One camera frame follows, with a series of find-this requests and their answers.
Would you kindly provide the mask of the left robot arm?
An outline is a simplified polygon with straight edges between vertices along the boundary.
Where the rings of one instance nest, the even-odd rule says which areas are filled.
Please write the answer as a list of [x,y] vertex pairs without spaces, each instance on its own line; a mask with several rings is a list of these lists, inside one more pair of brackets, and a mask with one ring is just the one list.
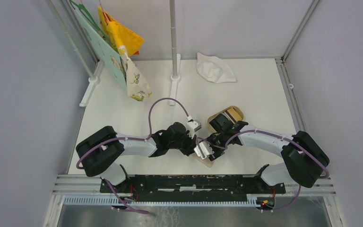
[[201,124],[190,120],[186,125],[175,122],[166,130],[149,136],[132,137],[115,132],[112,126],[105,126],[76,146],[79,160],[77,169],[83,169],[88,177],[99,176],[111,183],[117,192],[125,192],[130,186],[125,168],[115,160],[120,156],[160,157],[169,150],[179,150],[186,156],[194,152],[195,133]]

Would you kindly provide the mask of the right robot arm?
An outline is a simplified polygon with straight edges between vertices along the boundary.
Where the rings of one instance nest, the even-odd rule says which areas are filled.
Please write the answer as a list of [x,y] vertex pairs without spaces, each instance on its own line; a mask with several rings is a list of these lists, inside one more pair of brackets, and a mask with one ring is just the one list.
[[275,133],[259,129],[244,121],[229,123],[207,139],[197,139],[199,157],[215,160],[230,145],[255,147],[282,158],[282,163],[268,165],[255,178],[254,187],[268,192],[278,183],[297,183],[311,188],[318,179],[329,177],[329,157],[305,131],[296,134]]

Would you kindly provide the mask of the gold striped card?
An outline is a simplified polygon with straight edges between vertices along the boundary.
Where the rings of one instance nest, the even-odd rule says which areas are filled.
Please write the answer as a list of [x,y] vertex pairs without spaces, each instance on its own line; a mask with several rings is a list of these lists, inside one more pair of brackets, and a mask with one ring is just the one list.
[[224,113],[230,118],[233,122],[238,122],[243,120],[243,116],[239,114],[239,112],[234,108],[230,107],[224,111]]

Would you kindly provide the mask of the beige card holder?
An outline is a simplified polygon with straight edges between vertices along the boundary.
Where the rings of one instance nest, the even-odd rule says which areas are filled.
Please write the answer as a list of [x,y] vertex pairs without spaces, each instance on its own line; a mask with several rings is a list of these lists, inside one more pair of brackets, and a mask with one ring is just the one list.
[[197,156],[196,154],[194,154],[193,157],[208,168],[211,168],[213,166],[213,162],[210,161],[208,158],[202,159],[201,157]]

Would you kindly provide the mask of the beige oval tray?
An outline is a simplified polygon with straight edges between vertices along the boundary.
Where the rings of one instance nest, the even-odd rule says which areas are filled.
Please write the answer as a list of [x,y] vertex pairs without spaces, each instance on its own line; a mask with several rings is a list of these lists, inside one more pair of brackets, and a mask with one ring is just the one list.
[[244,113],[236,106],[229,106],[224,110],[210,116],[207,126],[213,133],[224,132],[232,128],[238,121],[244,120]]

